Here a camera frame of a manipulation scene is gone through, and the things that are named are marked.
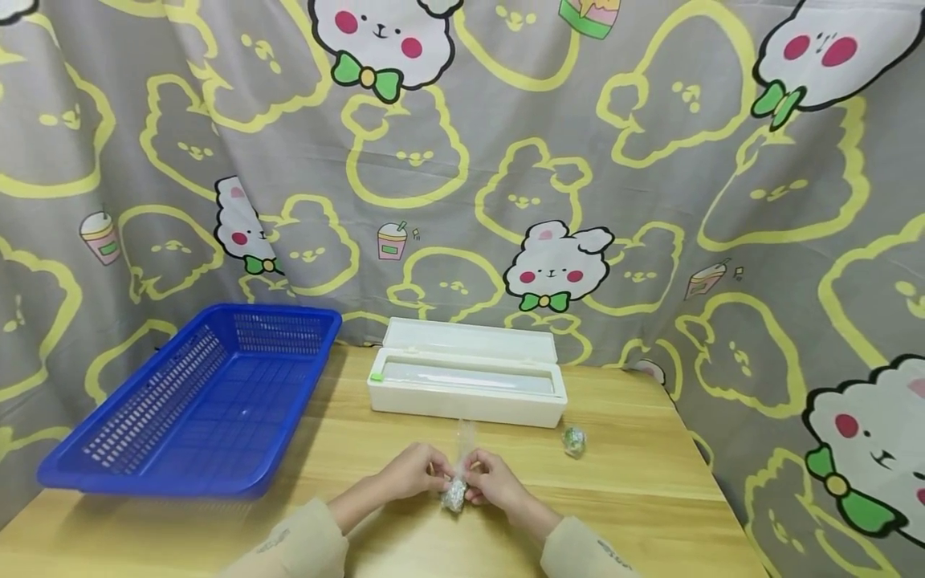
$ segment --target cartoon drink cup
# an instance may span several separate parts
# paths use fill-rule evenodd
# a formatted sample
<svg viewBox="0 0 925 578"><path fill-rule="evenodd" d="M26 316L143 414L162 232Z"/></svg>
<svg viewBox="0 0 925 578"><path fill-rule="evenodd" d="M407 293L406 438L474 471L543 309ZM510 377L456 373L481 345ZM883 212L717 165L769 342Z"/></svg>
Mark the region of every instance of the cartoon drink cup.
<svg viewBox="0 0 925 578"><path fill-rule="evenodd" d="M704 293L708 293L710 289L713 289L713 286L719 283L722 276L726 274L726 264L729 263L729 261L729 259L724 259L720 263L711 265L693 274L690 281L687 282L687 294L684 298L689 299L694 295L703 295Z"/></svg>
<svg viewBox="0 0 925 578"><path fill-rule="evenodd" d="M379 229L379 259L398 261L404 253L405 243L408 242L408 223L387 223Z"/></svg>
<svg viewBox="0 0 925 578"><path fill-rule="evenodd" d="M102 264L112 264L122 254L116 226L106 211L93 213L80 223L80 237Z"/></svg>
<svg viewBox="0 0 925 578"><path fill-rule="evenodd" d="M559 16L576 31L603 40L611 32L620 11L620 0L561 0Z"/></svg>

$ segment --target plastic-wrapped ball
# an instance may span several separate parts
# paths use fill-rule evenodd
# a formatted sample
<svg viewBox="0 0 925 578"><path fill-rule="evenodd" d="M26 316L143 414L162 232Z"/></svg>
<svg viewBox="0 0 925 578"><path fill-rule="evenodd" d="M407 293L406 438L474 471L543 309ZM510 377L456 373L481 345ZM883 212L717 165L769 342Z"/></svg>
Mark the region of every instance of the plastic-wrapped ball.
<svg viewBox="0 0 925 578"><path fill-rule="evenodd" d="M440 498L443 507L457 514L463 511L462 504L465 502L465 491L468 488L469 486L461 478L454 478L450 489Z"/></svg>
<svg viewBox="0 0 925 578"><path fill-rule="evenodd" d="M575 459L582 457L585 453L585 443L587 436L585 432L577 427L568 427L562 434L562 443L565 444L565 453Z"/></svg>

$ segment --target wooden table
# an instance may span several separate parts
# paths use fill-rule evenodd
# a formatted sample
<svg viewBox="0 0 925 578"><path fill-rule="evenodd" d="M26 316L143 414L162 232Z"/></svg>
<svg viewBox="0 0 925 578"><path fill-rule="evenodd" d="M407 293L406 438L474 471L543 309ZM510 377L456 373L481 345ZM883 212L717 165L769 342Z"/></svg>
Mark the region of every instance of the wooden table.
<svg viewBox="0 0 925 578"><path fill-rule="evenodd" d="M313 496L333 498L423 440L451 459L453 420L374 413L375 350L337 346L270 492L252 503L176 503L46 490L0 532L4 578L192 578L260 542ZM578 516L647 578L766 576L664 390L646 376L563 369L565 422L585 429L580 461L559 430L479 424L480 446ZM351 536L347 576L542 576L539 549L490 507L453 519L435 498L388 505Z"/></svg>

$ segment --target plastic basket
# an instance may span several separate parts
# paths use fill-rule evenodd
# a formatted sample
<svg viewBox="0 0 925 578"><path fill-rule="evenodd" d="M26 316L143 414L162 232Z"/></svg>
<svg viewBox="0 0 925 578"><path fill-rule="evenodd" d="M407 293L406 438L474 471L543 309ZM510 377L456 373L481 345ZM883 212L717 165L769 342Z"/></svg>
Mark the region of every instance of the plastic basket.
<svg viewBox="0 0 925 578"><path fill-rule="evenodd" d="M200 312L45 458L39 482L132 496L262 496L340 322L308 307Z"/></svg>

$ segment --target gray curtain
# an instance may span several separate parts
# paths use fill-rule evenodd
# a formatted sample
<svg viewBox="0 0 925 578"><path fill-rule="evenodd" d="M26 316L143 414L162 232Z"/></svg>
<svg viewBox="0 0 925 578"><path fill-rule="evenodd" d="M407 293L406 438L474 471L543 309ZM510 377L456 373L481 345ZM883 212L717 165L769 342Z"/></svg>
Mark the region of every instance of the gray curtain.
<svg viewBox="0 0 925 578"><path fill-rule="evenodd" d="M923 0L0 0L0 524L204 306L551 331L773 576L925 561Z"/></svg>

